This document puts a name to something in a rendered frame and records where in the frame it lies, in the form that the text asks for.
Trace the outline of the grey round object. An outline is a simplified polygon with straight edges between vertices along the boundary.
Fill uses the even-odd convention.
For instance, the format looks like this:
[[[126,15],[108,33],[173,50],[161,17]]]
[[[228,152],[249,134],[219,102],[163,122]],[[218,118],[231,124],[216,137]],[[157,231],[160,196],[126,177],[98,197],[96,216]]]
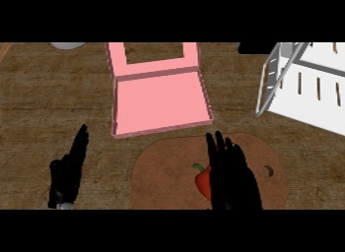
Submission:
[[[52,46],[62,50],[76,49],[86,44],[86,42],[52,42]]]

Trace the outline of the white tiered basket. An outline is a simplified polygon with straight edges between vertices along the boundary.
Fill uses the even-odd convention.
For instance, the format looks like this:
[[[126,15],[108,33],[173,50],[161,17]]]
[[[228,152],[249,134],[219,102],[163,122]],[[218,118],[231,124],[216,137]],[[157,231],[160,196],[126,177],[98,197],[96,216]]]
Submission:
[[[271,111],[345,137],[345,42],[278,42],[262,67],[256,115]]]

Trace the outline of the red bell pepper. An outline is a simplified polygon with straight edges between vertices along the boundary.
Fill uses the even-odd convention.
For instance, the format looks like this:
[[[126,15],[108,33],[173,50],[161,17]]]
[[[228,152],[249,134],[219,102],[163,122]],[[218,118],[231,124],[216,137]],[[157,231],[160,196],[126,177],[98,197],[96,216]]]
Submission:
[[[201,192],[203,196],[210,199],[212,198],[212,184],[210,184],[210,171],[212,167],[203,167],[198,163],[192,164],[192,168],[200,171],[200,174],[195,176],[195,185],[198,191]]]

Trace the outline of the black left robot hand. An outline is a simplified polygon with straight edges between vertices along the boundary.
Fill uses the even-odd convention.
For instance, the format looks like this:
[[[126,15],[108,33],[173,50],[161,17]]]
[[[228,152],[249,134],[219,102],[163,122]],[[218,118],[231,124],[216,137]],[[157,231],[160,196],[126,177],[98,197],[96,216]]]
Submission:
[[[81,170],[89,145],[89,132],[87,126],[81,125],[77,132],[70,153],[50,162],[50,189],[47,207],[58,209],[56,204],[74,204],[80,183],[81,183]]]

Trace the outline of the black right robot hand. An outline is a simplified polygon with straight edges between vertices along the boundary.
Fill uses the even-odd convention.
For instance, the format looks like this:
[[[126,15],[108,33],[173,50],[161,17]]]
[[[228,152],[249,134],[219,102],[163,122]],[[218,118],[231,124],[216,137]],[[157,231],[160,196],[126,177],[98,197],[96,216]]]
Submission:
[[[207,134],[207,146],[213,209],[261,211],[264,207],[256,177],[240,146],[222,136],[221,131]]]

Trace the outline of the pink open box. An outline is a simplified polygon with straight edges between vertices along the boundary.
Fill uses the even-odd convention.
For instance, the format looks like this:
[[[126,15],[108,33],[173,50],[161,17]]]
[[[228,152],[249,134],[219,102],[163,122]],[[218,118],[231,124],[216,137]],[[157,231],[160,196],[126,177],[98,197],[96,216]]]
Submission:
[[[184,56],[130,64],[126,44],[107,43],[114,79],[115,139],[210,125],[215,121],[201,73],[200,45],[184,42]]]

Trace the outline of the brown wooden cutting board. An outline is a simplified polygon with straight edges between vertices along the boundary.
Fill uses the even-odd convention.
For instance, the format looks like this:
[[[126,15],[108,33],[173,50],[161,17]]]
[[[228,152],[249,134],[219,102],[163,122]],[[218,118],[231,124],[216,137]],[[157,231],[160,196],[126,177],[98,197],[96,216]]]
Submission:
[[[247,133],[229,133],[227,137],[244,152],[256,176],[264,209],[283,209],[289,183],[271,146]],[[195,184],[200,174],[195,163],[203,167],[210,163],[206,136],[160,140],[145,148],[130,180],[130,201],[136,210],[204,210],[212,206]]]

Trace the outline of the black appliance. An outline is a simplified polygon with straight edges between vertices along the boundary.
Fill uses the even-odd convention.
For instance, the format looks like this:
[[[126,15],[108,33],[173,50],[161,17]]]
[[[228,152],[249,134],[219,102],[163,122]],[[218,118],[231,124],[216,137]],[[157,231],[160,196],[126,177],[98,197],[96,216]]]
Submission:
[[[240,54],[269,54],[274,50],[275,42],[241,42],[238,45]]]

